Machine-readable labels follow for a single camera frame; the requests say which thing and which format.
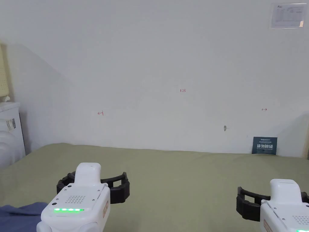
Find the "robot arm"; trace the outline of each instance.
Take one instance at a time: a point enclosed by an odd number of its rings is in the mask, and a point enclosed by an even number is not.
[[[262,232],[309,232],[309,197],[293,180],[273,179],[271,196],[238,187],[236,210],[244,218],[259,221]],[[245,200],[254,198],[254,203]]]
[[[60,180],[57,195],[41,214],[37,232],[102,232],[110,204],[122,203],[130,195],[127,175],[100,179],[101,165],[81,163],[76,172]],[[113,187],[115,181],[121,185]]]

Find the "poster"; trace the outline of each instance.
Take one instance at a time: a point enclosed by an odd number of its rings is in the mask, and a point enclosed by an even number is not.
[[[277,153],[276,137],[253,137],[252,154],[270,154]]]
[[[273,4],[271,28],[302,28],[306,10],[306,3]]]

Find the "white cabinet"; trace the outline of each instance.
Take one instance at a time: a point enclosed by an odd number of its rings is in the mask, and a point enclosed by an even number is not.
[[[0,169],[25,157],[23,133],[19,118],[20,104],[0,103]]]

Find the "green tablecloth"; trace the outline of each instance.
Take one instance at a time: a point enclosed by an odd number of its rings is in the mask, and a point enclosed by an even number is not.
[[[0,205],[51,201],[81,162],[100,163],[101,178],[128,174],[130,197],[111,206],[105,232],[259,231],[236,212],[238,186],[270,194],[271,179],[287,178],[309,193],[302,158],[51,144],[0,171]]]

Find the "blue fabric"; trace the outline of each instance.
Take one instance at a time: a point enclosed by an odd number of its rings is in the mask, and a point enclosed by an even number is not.
[[[36,202],[20,208],[10,205],[0,207],[1,232],[36,232],[36,225],[41,221],[41,213],[47,206]]]

